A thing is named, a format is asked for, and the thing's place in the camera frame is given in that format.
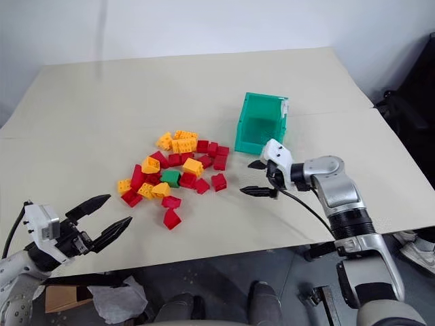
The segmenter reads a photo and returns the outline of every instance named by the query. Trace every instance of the red toy block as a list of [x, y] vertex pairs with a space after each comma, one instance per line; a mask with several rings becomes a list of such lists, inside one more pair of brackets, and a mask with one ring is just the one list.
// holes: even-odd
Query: red toy block
[[203, 178], [201, 178], [195, 183], [195, 189], [198, 194], [202, 195], [208, 189], [210, 189], [210, 185]]
[[208, 153], [208, 149], [209, 149], [209, 141], [198, 141], [198, 143], [196, 144], [196, 151], [198, 153]]
[[230, 153], [230, 148], [225, 146], [218, 146], [216, 155], [228, 156]]
[[190, 153], [182, 153], [181, 155], [181, 165], [186, 163], [186, 161], [188, 160], [188, 158], [194, 158], [195, 155], [190, 152]]
[[150, 155], [152, 158], [155, 158], [156, 160], [158, 160], [160, 162], [160, 167], [161, 168], [168, 168], [169, 167], [169, 162], [168, 160], [165, 158], [165, 156], [162, 154], [161, 151], [157, 151], [156, 153]]
[[215, 192], [223, 190], [226, 188], [226, 180], [222, 173], [214, 175], [211, 177], [211, 184], [213, 188], [215, 188]]
[[169, 154], [168, 157], [169, 166], [180, 166], [181, 164], [181, 155], [180, 154]]
[[128, 190], [125, 194], [121, 196], [121, 198], [130, 206], [134, 207], [138, 202], [142, 200], [142, 196], [136, 194], [133, 189]]
[[217, 155], [215, 157], [215, 162], [213, 164], [213, 168], [215, 170], [221, 170], [221, 171], [225, 171], [225, 167], [226, 167], [226, 158], [227, 156], [223, 156], [223, 155]]
[[160, 178], [162, 175], [160, 172], [152, 173], [150, 175], [146, 175], [145, 182], [149, 183], [150, 185], [158, 185], [160, 183]]
[[216, 157], [216, 152], [218, 151], [218, 143], [210, 142], [209, 148], [207, 149], [207, 153], [211, 158]]
[[162, 206], [167, 209], [177, 209], [181, 205], [181, 199], [174, 196], [167, 196], [162, 199]]
[[195, 188], [195, 182], [196, 182], [196, 175], [193, 175], [192, 173], [183, 173], [181, 176], [181, 179], [178, 181], [178, 184], [185, 188]]
[[131, 177], [131, 189], [137, 192], [137, 190], [139, 190], [139, 188], [142, 187], [143, 183], [145, 182], [145, 178], [145, 174], [142, 173], [142, 167], [136, 164], [133, 171], [133, 176]]
[[164, 214], [163, 223], [168, 229], [172, 230], [174, 227], [181, 223], [181, 219], [178, 217], [177, 213], [174, 212], [173, 209], [168, 209]]
[[210, 156], [208, 156], [208, 155], [201, 156], [200, 158], [197, 158], [196, 160], [203, 163], [204, 169], [213, 165], [213, 161], [211, 160]]

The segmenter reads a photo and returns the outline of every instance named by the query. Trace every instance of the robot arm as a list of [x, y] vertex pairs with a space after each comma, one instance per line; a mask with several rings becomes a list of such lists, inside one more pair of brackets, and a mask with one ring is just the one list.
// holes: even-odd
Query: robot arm
[[98, 253], [112, 243], [131, 222], [131, 217], [109, 226], [95, 240], [80, 232], [78, 220], [99, 209], [110, 195], [91, 198], [69, 211], [59, 222], [48, 205], [24, 204], [23, 224], [34, 242], [0, 261], [0, 325], [28, 325], [33, 294], [51, 271], [75, 256]]
[[[425, 325], [418, 313], [403, 303], [404, 285], [398, 269], [382, 235], [375, 232], [358, 188], [345, 174], [342, 159], [324, 156], [293, 164], [291, 153], [271, 139], [264, 147], [260, 161], [253, 162], [249, 167], [265, 168], [268, 180], [278, 192], [295, 187], [299, 191], [318, 191], [319, 201], [335, 238], [336, 250], [340, 256], [346, 257], [337, 265], [343, 297], [351, 308], [362, 308], [358, 325], [381, 326], [384, 325], [383, 320], [388, 322], [388, 318], [405, 317], [411, 322], [418, 322], [406, 325]], [[277, 197], [277, 192], [266, 189], [251, 186], [241, 191], [252, 196]], [[379, 318], [375, 316], [375, 319], [364, 318], [374, 313], [367, 308], [367, 304], [375, 307], [375, 302], [382, 302], [383, 314], [379, 314]], [[402, 316], [398, 314], [398, 306], [405, 307], [402, 311], [413, 313]]]

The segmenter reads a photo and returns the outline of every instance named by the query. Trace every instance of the green plastic bin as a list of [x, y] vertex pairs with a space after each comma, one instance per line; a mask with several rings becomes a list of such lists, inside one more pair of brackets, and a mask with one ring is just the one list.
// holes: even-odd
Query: green plastic bin
[[281, 143], [287, 125], [287, 113], [287, 97], [246, 93], [237, 124], [235, 150], [260, 155], [270, 139]]

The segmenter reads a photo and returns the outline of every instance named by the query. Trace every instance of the white wall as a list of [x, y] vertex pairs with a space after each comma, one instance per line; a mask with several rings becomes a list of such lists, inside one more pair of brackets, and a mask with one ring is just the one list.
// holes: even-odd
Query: white wall
[[42, 65], [100, 59], [333, 46], [375, 100], [435, 31], [435, 1], [0, 0], [0, 24], [1, 126]]

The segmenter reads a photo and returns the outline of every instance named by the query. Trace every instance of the beige table surface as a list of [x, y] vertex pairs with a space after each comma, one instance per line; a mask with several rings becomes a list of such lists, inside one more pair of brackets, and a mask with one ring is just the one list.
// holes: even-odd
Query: beige table surface
[[[0, 130], [0, 241], [22, 201], [50, 203], [59, 215], [98, 194], [113, 198], [79, 227], [91, 237], [133, 216], [98, 255], [79, 257], [56, 275], [102, 272], [331, 240], [324, 227], [287, 198], [252, 198], [240, 187], [266, 185], [247, 169], [255, 159], [231, 153], [228, 189], [183, 198], [183, 223], [164, 228], [164, 209], [130, 209], [116, 194], [135, 163], [167, 130], [186, 129], [232, 147], [245, 92], [290, 97], [285, 145], [295, 160], [334, 154], [346, 162], [379, 232], [433, 225], [435, 195], [421, 171], [331, 49], [287, 50], [45, 67]], [[207, 170], [205, 178], [215, 174]], [[310, 194], [298, 194], [316, 211]], [[29, 242], [19, 228], [14, 252]]]

